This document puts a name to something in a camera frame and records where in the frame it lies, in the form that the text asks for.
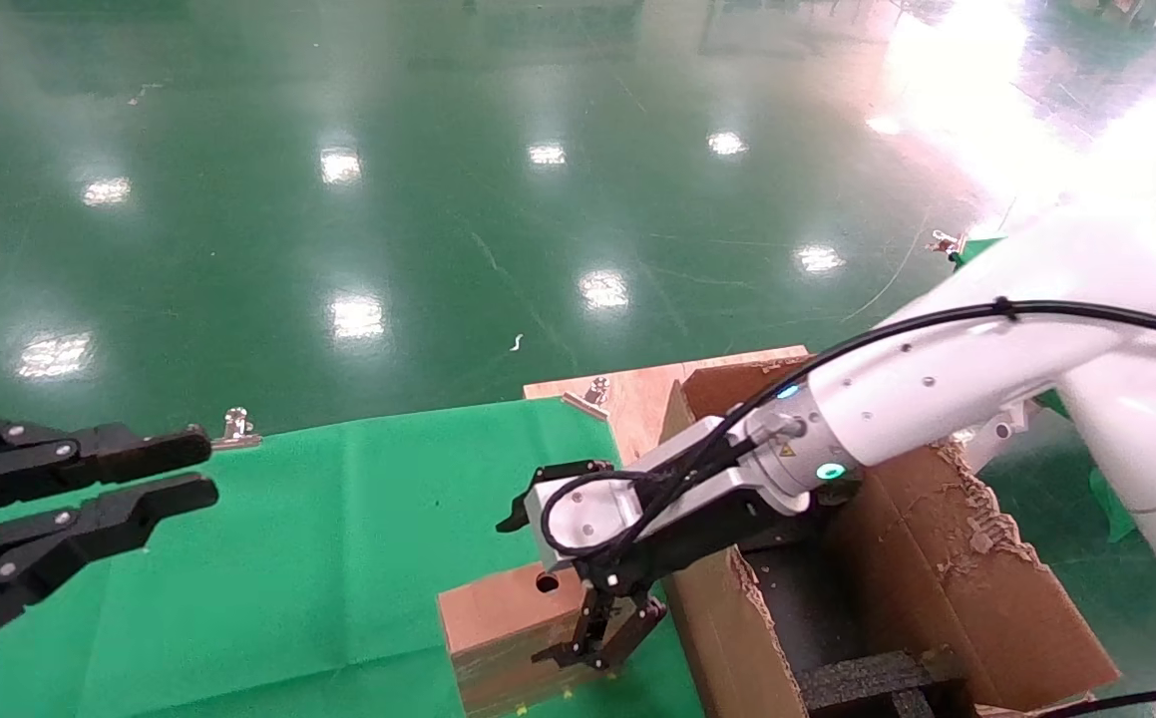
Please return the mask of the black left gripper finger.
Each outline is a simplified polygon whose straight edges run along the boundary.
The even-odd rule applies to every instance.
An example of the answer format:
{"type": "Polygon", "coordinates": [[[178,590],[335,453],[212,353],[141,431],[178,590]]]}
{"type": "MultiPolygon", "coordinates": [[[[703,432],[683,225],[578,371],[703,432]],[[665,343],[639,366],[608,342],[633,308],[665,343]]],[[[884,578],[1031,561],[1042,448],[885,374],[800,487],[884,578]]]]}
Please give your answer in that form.
{"type": "Polygon", "coordinates": [[[0,419],[0,509],[94,484],[161,476],[209,458],[212,441],[195,425],[144,437],[123,423],[62,431],[0,419]]]}
{"type": "Polygon", "coordinates": [[[212,508],[218,497],[210,478],[163,478],[0,523],[0,628],[89,564],[144,548],[161,521],[212,508]]]}

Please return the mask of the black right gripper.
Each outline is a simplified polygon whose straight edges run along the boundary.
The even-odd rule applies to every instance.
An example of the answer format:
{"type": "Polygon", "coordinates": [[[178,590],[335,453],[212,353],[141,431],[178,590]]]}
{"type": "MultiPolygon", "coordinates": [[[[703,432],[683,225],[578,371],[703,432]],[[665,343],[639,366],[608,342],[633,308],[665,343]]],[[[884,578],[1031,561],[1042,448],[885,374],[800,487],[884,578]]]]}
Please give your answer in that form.
{"type": "Polygon", "coordinates": [[[714,502],[673,520],[664,528],[644,532],[633,545],[613,560],[605,554],[578,560],[578,577],[590,582],[573,636],[534,654],[534,663],[558,667],[586,665],[600,671],[622,667],[642,641],[667,617],[667,604],[649,595],[646,602],[627,614],[622,626],[603,642],[608,624],[608,593],[624,598],[649,591],[655,582],[691,567],[697,560],[728,549],[744,540],[781,527],[796,515],[812,511],[815,496],[793,497],[790,513],[783,515],[755,493],[729,493],[714,502]]]}

